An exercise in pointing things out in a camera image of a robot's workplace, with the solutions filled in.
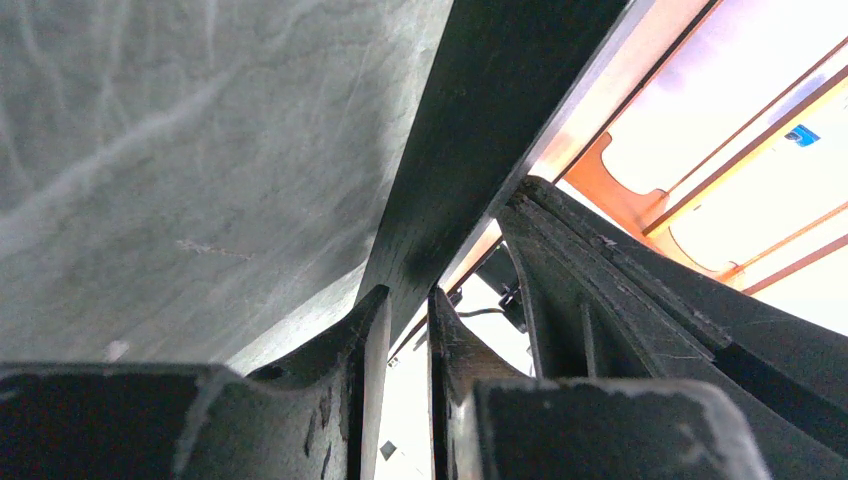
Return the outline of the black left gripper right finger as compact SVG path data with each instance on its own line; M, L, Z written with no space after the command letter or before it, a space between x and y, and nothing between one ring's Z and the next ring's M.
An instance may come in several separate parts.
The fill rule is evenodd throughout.
M539 379L427 298L436 479L767 479L740 409L692 380Z

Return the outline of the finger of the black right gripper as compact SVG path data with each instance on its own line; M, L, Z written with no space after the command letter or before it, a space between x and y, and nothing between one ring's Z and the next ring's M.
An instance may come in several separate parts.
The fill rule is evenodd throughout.
M721 388L777 479L847 475L847 339L670 260L549 182L497 218L536 372Z

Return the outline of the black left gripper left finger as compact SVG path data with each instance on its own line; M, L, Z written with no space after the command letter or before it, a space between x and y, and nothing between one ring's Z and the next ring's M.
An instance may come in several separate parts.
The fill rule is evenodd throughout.
M370 479L390 291L240 375L215 364L5 363L5 479Z

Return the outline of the brown backing board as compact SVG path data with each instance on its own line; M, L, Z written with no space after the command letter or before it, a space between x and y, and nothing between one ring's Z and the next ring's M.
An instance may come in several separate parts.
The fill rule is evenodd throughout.
M528 174L556 179L715 10L712 1L457 1L363 286L392 292L390 345L494 250L493 218Z

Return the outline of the black picture frame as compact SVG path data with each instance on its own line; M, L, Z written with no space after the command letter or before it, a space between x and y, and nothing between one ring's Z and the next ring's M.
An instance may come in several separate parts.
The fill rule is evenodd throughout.
M647 1L457 1L361 291L391 292L392 339L650 9Z

